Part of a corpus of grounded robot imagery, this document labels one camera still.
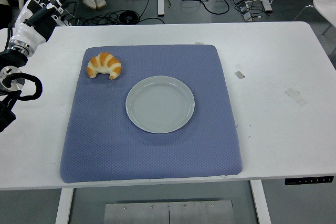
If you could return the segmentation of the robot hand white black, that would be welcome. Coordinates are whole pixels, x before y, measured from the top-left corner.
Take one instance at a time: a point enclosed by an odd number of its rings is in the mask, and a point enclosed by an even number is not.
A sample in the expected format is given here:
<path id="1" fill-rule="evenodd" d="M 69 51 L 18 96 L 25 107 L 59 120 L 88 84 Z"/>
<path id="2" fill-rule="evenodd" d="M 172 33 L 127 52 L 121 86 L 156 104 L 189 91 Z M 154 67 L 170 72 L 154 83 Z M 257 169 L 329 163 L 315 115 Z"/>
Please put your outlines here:
<path id="1" fill-rule="evenodd" d="M 32 54 L 49 40 L 68 5 L 68 0 L 28 0 L 15 22 L 8 48 L 23 48 Z"/>

